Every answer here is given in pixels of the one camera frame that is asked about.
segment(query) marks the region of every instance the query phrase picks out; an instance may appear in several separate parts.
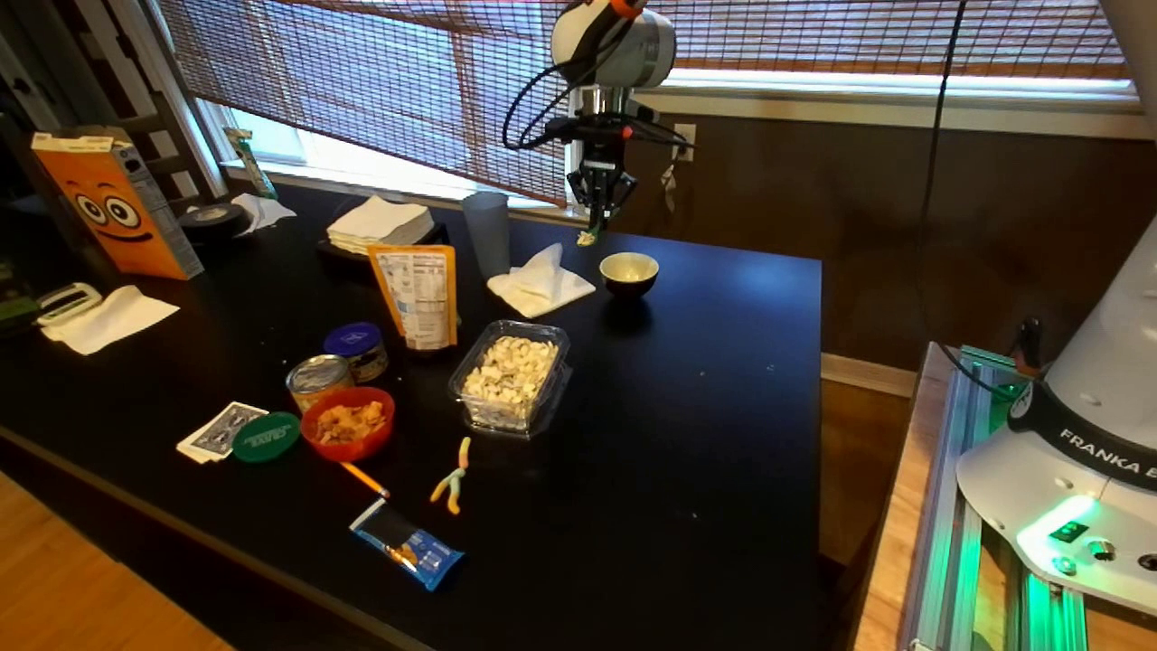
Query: window blind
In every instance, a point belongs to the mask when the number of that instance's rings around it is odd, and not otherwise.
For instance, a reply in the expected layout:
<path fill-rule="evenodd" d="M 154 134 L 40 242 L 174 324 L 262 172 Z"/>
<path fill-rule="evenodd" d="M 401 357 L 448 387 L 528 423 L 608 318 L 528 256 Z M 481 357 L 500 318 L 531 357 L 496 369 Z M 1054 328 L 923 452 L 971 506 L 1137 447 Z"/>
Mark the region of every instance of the window blind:
<path fill-rule="evenodd" d="M 550 66 L 560 0 L 156 0 L 201 99 L 565 204 L 560 146 L 502 119 Z M 939 72 L 958 0 L 653 0 L 688 70 Z M 1096 0 L 971 0 L 956 72 L 1126 75 Z M 560 94 L 539 82 L 526 127 Z"/>

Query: plastic container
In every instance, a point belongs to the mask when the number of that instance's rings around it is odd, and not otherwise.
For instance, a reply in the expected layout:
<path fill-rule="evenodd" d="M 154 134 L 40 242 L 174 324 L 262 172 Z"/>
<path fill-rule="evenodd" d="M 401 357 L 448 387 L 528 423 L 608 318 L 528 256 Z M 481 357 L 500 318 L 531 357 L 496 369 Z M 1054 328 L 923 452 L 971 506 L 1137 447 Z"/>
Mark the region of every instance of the plastic container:
<path fill-rule="evenodd" d="M 301 412 L 339 387 L 355 387 L 351 366 L 339 353 L 315 353 L 287 371 L 287 391 Z"/>
<path fill-rule="evenodd" d="M 573 381 L 567 333 L 559 324 L 492 322 L 448 381 L 475 434 L 535 439 Z"/>
<path fill-rule="evenodd" d="M 360 463 L 392 442 L 396 407 L 379 387 L 339 387 L 301 415 L 301 439 L 333 463 Z"/>
<path fill-rule="evenodd" d="M 355 371 L 355 385 L 374 385 L 392 366 L 383 328 L 374 322 L 349 322 L 339 328 L 328 328 L 324 350 L 343 357 Z"/>

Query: jar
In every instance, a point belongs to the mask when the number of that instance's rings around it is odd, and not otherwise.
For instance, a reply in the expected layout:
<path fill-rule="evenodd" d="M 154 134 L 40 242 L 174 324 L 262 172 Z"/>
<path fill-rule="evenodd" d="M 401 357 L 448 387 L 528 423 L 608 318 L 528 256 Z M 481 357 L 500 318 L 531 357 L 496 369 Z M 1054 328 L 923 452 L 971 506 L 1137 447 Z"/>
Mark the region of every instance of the jar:
<path fill-rule="evenodd" d="M 324 350 L 339 353 L 351 366 L 355 385 L 374 385 L 392 366 L 387 347 L 383 347 L 383 333 L 374 322 L 349 322 L 349 324 L 333 328 L 326 337 Z"/>
<path fill-rule="evenodd" d="M 339 353 L 315 353 L 290 369 L 287 387 L 301 412 L 337 387 L 355 387 L 351 366 Z"/>

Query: blue wrapper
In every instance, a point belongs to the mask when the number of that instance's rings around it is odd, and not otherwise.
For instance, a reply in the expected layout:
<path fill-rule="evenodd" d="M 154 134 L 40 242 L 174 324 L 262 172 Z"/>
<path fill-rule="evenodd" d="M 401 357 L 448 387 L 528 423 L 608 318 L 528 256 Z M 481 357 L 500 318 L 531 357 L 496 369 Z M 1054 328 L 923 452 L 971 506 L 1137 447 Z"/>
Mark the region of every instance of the blue wrapper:
<path fill-rule="evenodd" d="M 443 580 L 462 561 L 459 551 L 401 522 L 387 506 L 387 498 L 371 504 L 371 510 L 351 522 L 351 532 L 374 551 L 387 554 L 397 568 L 407 568 L 428 594 L 436 594 Z"/>

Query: black table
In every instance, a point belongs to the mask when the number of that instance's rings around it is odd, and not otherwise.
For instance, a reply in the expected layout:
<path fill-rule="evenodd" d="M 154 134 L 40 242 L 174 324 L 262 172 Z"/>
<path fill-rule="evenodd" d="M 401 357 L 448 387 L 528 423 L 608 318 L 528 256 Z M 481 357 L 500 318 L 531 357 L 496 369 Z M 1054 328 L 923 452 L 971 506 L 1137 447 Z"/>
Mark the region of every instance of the black table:
<path fill-rule="evenodd" d="M 387 324 L 365 266 L 319 254 L 361 204 L 293 193 L 297 219 L 203 251 L 197 283 L 137 286 L 180 304 L 162 324 L 79 357 L 40 337 L 0 345 L 0 434 L 180 536 L 392 639 L 436 647 L 819 647 L 820 264 L 641 236 L 580 251 L 573 227 L 515 224 L 515 260 L 565 242 L 597 280 L 647 251 L 643 304 L 588 298 L 544 322 L 573 337 L 573 385 L 535 444 L 489 444 L 468 514 L 428 494 L 462 439 L 448 371 L 502 307 L 475 276 L 459 212 L 462 347 L 407 353 L 392 337 L 397 434 L 361 469 L 392 506 L 468 551 L 424 594 L 349 536 L 374 494 L 297 444 L 263 466 L 197 466 L 174 444 L 233 399 L 293 407 L 284 376 L 339 322 Z"/>

